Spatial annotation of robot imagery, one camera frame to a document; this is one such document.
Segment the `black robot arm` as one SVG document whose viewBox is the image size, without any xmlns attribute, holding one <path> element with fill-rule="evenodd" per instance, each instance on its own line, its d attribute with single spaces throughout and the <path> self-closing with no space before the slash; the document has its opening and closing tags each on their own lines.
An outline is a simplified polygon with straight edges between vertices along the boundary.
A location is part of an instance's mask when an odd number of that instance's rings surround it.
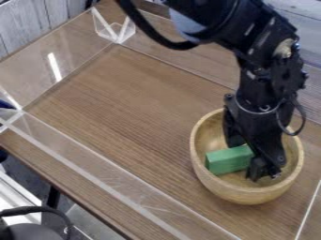
<svg viewBox="0 0 321 240">
<path fill-rule="evenodd" d="M 250 147 L 246 177 L 281 175 L 288 164 L 282 136 L 294 113 L 305 111 L 298 91 L 309 78 L 300 55 L 300 36 L 290 21 L 264 0 L 163 0 L 183 37 L 217 43 L 234 53 L 240 85 L 225 96 L 224 132 L 228 146 Z"/>
</svg>

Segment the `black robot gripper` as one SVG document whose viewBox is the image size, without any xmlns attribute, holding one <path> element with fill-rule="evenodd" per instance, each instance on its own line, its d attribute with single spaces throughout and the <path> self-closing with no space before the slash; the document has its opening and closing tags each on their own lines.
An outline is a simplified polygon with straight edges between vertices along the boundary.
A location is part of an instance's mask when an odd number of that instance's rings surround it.
<svg viewBox="0 0 321 240">
<path fill-rule="evenodd" d="M 289 134 L 293 103 L 282 99 L 262 112 L 238 94 L 225 95 L 224 133 L 229 148 L 246 144 L 253 151 L 246 177 L 257 182 L 262 177 L 281 175 L 288 164 L 282 135 Z"/>
</svg>

